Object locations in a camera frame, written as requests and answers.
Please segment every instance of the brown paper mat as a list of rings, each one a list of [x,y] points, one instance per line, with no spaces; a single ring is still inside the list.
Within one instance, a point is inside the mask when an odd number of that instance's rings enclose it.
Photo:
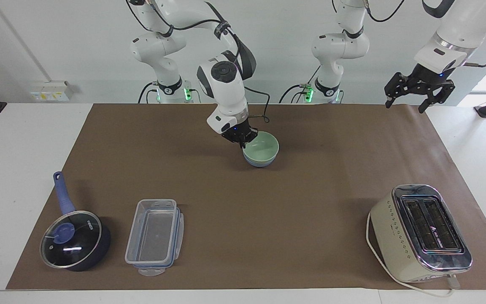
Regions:
[[[367,247],[365,221],[396,185],[427,183],[443,195],[474,256],[459,275],[462,288],[486,289],[486,219],[416,108],[271,106],[270,124],[251,122],[280,142],[277,159],[262,169],[208,127],[213,109],[95,104],[63,172],[76,207],[110,227],[110,251],[83,273],[43,264],[39,242],[60,216],[52,192],[7,288],[402,289]],[[158,277],[139,275],[124,258],[143,198],[173,198],[185,215],[181,255]]]

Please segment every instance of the blue saucepan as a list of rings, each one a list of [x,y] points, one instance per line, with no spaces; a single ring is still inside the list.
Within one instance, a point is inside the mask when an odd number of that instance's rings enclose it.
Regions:
[[[63,173],[54,173],[62,216],[44,233],[40,256],[52,268],[85,271],[97,264],[110,248],[110,231],[88,211],[76,211],[69,198]]]

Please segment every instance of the white table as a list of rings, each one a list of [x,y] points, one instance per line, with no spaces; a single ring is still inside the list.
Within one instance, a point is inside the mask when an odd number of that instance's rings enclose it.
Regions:
[[[408,290],[3,291],[52,191],[91,104],[9,104],[0,114],[0,303],[475,303],[486,291],[431,298]],[[486,119],[471,108],[430,108],[428,115],[486,215]]]

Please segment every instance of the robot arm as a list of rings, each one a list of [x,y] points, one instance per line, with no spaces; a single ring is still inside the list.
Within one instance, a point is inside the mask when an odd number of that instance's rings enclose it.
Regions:
[[[201,0],[164,0],[162,3],[156,0],[142,1],[147,4],[142,11],[148,12],[146,14],[149,15],[147,24],[152,24],[152,27],[155,28],[157,40],[154,43],[145,40],[147,43],[142,48],[135,48],[138,50],[135,52],[135,56],[150,64],[156,71],[160,71],[157,73],[159,79],[162,75],[164,79],[170,79],[168,82],[174,82],[176,79],[181,82],[175,63],[164,58],[165,55],[177,52],[185,46],[185,43],[176,36],[176,31],[193,27],[209,29],[226,46],[225,52],[200,65],[197,77],[204,93],[218,103],[217,108],[208,118],[210,127],[224,138],[237,142],[242,148],[245,147],[245,144],[258,134],[258,131],[251,128],[248,123],[248,107],[243,86],[243,80],[251,77],[256,68],[256,60],[251,51],[239,40],[230,24],[209,2]],[[133,44],[139,46],[138,42],[135,41]],[[142,56],[142,54],[152,52],[147,45],[152,46],[153,44],[161,45],[163,48],[158,48],[155,56],[144,60],[147,56]]]
[[[315,38],[312,53],[320,61],[318,77],[312,81],[312,100],[318,103],[334,102],[338,94],[343,66],[340,59],[365,56],[370,42],[363,32],[366,11],[363,0],[341,0],[337,13],[342,33],[328,33]]]
[[[444,103],[455,89],[447,78],[465,64],[486,36],[486,0],[442,0],[437,8],[424,1],[423,5],[428,14],[441,19],[440,27],[416,54],[411,75],[396,73],[384,87],[387,108],[407,94],[427,95],[420,113],[432,104]]]
[[[179,74],[177,63],[165,56],[182,50],[187,45],[181,33],[173,32],[162,22],[145,0],[128,0],[138,11],[138,18],[149,31],[134,39],[131,52],[139,62],[148,64],[157,76],[158,98],[165,103],[189,102],[189,84]]]

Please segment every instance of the clear plastic container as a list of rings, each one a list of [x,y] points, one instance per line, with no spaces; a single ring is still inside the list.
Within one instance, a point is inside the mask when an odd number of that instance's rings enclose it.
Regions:
[[[174,200],[140,201],[136,206],[125,261],[147,277],[164,273],[179,257],[183,229],[183,214]]]

